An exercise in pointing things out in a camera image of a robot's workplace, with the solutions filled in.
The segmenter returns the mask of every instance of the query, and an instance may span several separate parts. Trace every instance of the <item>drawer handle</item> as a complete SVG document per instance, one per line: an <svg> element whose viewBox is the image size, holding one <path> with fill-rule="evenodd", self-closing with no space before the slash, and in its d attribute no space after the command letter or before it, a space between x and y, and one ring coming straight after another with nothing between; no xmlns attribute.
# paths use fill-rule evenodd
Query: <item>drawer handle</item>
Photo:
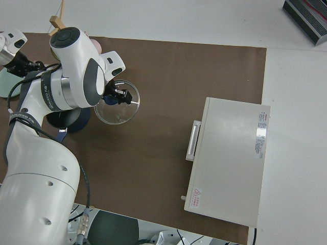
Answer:
<svg viewBox="0 0 327 245"><path fill-rule="evenodd" d="M188 152L186 154L186 160L188 160L188 161L194 161L194 154L195 154L198 135L200 132L200 126L201 126L201 121L194 120L193 126L192 126L192 131L191 131L191 136L190 136Z"/></svg>

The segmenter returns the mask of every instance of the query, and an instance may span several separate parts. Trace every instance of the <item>power cord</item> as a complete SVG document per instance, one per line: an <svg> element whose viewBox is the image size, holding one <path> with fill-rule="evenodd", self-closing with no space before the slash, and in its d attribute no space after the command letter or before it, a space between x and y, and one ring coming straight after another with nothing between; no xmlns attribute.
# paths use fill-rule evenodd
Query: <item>power cord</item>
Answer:
<svg viewBox="0 0 327 245"><path fill-rule="evenodd" d="M198 239L194 240L190 245L196 243L198 240L200 240L200 239L202 239L202 238L204 238L204 236L201 236L201 237L199 237Z"/></svg>
<svg viewBox="0 0 327 245"><path fill-rule="evenodd" d="M183 245L185 245L185 243L184 243L184 241L183 241L183 238L182 238L182 236L180 235L178 229L177 229L177 233L178 233L178 235L179 235L179 237L180 237L180 240L182 241Z"/></svg>

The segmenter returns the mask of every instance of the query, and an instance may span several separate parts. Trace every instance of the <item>wooden block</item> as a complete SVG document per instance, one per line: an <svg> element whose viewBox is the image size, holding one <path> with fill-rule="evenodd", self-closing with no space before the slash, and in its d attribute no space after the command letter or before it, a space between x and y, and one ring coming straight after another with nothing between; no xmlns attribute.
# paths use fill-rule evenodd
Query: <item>wooden block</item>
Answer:
<svg viewBox="0 0 327 245"><path fill-rule="evenodd" d="M55 35L56 34L56 32L58 32L59 31L59 28L54 28L50 33L49 33L49 36L53 36L53 35Z"/></svg>
<svg viewBox="0 0 327 245"><path fill-rule="evenodd" d="M58 29L64 29L66 26L62 23L61 19L58 16L51 16L50 23Z"/></svg>

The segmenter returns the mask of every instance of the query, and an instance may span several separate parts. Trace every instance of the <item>red triangle warning sign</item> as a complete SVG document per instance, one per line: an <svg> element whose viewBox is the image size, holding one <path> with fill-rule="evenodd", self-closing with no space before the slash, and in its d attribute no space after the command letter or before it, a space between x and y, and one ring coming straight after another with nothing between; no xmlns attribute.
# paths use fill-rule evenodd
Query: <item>red triangle warning sign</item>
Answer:
<svg viewBox="0 0 327 245"><path fill-rule="evenodd" d="M201 194L201 192L197 188L195 188L194 189L194 196L200 195L200 194Z"/></svg>

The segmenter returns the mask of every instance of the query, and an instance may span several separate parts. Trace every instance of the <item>light green plate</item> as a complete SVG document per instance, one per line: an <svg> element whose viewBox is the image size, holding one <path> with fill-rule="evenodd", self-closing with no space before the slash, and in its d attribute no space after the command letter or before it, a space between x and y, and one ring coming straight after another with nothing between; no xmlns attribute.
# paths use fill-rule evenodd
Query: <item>light green plate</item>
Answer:
<svg viewBox="0 0 327 245"><path fill-rule="evenodd" d="M9 72L7 72L6 68L3 68L0 71L0 97L7 98L10 90L15 86L18 82L23 80L24 78L20 78L15 76ZM12 97L19 95L20 93L20 85L14 90L12 93Z"/></svg>

